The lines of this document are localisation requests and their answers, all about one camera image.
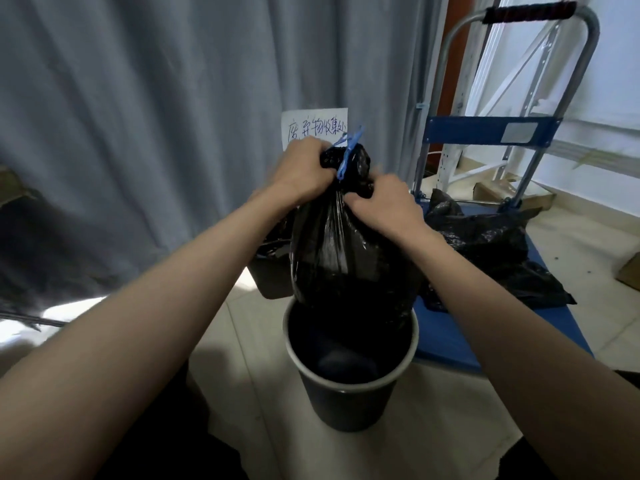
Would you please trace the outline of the person's right hand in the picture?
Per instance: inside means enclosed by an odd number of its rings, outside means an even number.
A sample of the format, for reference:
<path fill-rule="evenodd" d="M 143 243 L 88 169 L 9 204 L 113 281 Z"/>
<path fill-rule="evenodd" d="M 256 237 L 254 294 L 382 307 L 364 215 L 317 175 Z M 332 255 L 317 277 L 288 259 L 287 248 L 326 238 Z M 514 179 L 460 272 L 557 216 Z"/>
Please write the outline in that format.
<path fill-rule="evenodd" d="M 347 193 L 344 202 L 361 222 L 400 247 L 440 237 L 424 222 L 408 186 L 394 174 L 375 174 L 370 198 Z"/>

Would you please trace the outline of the dark round trash bin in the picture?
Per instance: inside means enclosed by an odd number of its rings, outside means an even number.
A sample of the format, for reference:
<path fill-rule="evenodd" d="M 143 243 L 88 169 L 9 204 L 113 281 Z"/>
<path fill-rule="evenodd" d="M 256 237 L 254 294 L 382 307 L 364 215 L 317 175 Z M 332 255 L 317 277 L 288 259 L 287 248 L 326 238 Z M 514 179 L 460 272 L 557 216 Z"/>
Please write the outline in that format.
<path fill-rule="evenodd" d="M 327 426 L 343 433 L 372 427 L 419 341 L 413 309 L 314 309 L 292 298 L 282 329 L 290 361 L 309 402 Z"/>

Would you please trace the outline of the crumpled black garbage bag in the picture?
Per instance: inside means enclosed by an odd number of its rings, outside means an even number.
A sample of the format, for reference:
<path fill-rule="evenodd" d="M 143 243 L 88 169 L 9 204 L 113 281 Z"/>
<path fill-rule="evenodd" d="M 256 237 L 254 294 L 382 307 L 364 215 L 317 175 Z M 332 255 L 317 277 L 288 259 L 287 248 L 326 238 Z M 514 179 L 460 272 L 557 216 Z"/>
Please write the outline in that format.
<path fill-rule="evenodd" d="M 529 257 L 526 227 L 542 208 L 465 215 L 447 193 L 434 189 L 426 224 L 454 250 L 530 309 L 576 305 L 549 270 Z"/>

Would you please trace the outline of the blue platform hand cart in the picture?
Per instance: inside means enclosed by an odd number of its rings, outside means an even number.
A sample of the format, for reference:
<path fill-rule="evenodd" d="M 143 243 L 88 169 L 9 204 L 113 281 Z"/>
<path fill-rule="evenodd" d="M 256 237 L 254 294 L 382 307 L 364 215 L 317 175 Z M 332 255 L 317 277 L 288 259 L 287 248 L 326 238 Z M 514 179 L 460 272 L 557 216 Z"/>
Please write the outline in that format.
<path fill-rule="evenodd" d="M 437 116 L 445 70 L 451 44 L 466 26 L 478 22 L 499 25 L 523 22 L 561 22 L 576 17 L 587 28 L 587 39 L 575 64 L 564 94 L 551 116 L 494 117 L 494 116 Z M 426 168 L 427 153 L 431 144 L 455 144 L 464 146 L 520 146 L 534 151 L 532 160 L 521 178 L 514 197 L 498 204 L 498 210 L 517 209 L 542 156 L 551 145 L 564 114 L 576 94 L 600 36 L 600 23 L 596 13 L 576 1 L 558 1 L 547 4 L 528 4 L 506 7 L 488 7 L 469 13 L 458 21 L 443 37 L 435 69 L 435 78 L 428 104 L 419 104 L 422 111 L 422 147 L 417 160 L 411 193 L 416 202 L 426 209 L 427 197 L 421 192 L 421 180 Z M 413 310 L 419 322 L 419 341 L 413 361 L 481 375 L 479 363 L 466 339 L 449 314 L 433 312 L 417 298 Z"/>

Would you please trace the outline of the person's left forearm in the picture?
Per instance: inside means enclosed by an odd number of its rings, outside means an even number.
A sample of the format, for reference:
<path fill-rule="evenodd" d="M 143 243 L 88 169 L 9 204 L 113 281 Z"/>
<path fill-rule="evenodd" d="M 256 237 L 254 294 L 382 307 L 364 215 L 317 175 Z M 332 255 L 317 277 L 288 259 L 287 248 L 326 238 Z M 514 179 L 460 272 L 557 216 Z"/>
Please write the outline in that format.
<path fill-rule="evenodd" d="M 269 185 L 0 378 L 0 480 L 91 478 L 302 199 L 292 185 Z"/>

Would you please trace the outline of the black garbage bag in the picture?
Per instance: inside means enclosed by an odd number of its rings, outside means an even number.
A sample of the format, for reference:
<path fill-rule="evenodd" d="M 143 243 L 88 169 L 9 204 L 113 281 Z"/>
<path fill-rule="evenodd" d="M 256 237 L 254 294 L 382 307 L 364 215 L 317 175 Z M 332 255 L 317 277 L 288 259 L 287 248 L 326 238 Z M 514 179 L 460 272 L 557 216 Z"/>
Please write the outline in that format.
<path fill-rule="evenodd" d="M 321 154 L 338 169 L 344 148 Z M 292 231 L 291 277 L 295 298 L 314 309 L 372 308 L 388 314 L 412 309 L 424 278 L 388 238 L 361 222 L 344 202 L 370 174 L 362 144 L 349 157 L 343 181 L 300 207 Z"/>
<path fill-rule="evenodd" d="M 454 250 L 530 309 L 576 305 L 549 270 L 529 257 L 526 227 L 542 208 L 465 215 L 447 193 L 434 189 L 426 224 Z"/>

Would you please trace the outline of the blue drawstring of garbage bag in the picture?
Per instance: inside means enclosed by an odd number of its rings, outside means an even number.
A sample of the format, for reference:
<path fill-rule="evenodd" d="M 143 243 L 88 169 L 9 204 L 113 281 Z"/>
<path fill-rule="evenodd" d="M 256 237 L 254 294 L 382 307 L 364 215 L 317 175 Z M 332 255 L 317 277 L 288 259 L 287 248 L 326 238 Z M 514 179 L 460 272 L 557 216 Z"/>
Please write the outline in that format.
<path fill-rule="evenodd" d="M 352 152 L 354 151 L 356 145 L 359 143 L 359 140 L 360 140 L 361 136 L 363 135 L 364 130 L 365 130 L 365 127 L 363 125 L 361 125 L 352 134 L 349 134 L 349 133 L 345 132 L 345 133 L 343 133 L 343 135 L 340 137 L 339 140 L 337 140 L 334 144 L 332 144 L 330 146 L 330 149 L 333 149 L 333 148 L 339 148 L 340 144 L 342 144 L 342 143 L 346 144 L 346 146 L 344 147 L 344 151 L 343 151 L 343 154 L 342 154 L 340 165 L 338 166 L 338 169 L 337 169 L 337 179 L 340 182 L 343 181 L 343 179 L 345 177 L 347 166 L 348 166 L 349 157 L 352 154 Z"/>

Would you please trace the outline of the brown cardboard box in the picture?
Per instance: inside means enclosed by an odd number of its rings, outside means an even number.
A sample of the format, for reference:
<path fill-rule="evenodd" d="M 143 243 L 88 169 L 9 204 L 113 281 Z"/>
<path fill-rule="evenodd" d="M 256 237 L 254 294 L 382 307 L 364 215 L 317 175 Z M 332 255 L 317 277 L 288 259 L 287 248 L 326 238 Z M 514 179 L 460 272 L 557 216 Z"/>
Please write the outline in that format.
<path fill-rule="evenodd" d="M 640 251 L 636 252 L 624 265 L 621 266 L 615 279 L 640 292 Z"/>

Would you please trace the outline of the dark square trash bin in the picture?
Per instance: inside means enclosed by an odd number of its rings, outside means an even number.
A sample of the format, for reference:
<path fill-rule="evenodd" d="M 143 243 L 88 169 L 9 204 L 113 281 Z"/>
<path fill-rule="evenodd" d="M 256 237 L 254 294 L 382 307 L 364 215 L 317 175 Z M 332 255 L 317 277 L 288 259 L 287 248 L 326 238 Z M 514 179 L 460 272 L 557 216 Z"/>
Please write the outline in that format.
<path fill-rule="evenodd" d="M 293 208 L 277 222 L 247 266 L 258 291 L 265 299 L 293 296 L 290 252 L 297 211 L 297 208 Z"/>

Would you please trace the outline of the person's right forearm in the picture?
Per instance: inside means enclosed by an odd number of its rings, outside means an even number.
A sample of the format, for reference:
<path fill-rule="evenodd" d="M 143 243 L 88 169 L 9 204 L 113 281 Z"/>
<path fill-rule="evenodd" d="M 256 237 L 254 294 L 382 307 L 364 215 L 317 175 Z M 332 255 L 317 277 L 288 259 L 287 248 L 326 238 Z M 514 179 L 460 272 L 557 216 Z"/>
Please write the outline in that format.
<path fill-rule="evenodd" d="M 399 245 L 426 275 L 525 439 L 558 480 L 640 480 L 640 389 L 425 225 Z"/>

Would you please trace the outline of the grey curtain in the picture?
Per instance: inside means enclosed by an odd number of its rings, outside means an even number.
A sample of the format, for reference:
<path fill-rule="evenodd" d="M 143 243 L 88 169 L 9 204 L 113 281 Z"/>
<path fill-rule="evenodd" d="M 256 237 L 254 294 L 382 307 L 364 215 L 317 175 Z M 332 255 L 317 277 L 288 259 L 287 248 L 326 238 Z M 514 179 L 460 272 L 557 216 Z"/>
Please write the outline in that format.
<path fill-rule="evenodd" d="M 0 0 L 0 313 L 104 296 L 242 205 L 281 117 L 414 179 L 446 0 Z"/>

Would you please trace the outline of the white handwritten paper sign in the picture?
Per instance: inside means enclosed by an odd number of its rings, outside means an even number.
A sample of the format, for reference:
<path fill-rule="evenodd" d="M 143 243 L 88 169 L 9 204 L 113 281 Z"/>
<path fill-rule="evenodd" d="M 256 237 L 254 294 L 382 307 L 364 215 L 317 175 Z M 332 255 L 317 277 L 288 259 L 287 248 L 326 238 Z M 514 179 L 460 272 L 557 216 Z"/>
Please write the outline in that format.
<path fill-rule="evenodd" d="M 312 136 L 330 142 L 333 146 L 346 146 L 348 108 L 302 109 L 281 113 L 282 149 L 293 140 Z"/>

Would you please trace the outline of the person's left hand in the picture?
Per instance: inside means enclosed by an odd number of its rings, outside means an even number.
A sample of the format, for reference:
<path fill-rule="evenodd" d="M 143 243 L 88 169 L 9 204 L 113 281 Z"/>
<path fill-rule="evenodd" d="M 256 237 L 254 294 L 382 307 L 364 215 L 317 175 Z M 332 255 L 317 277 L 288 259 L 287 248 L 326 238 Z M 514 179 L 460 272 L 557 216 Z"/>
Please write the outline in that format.
<path fill-rule="evenodd" d="M 268 184 L 268 194 L 279 206 L 290 210 L 327 190 L 336 177 L 336 170 L 321 165 L 321 154 L 329 147 L 329 142 L 316 137 L 288 144 Z"/>

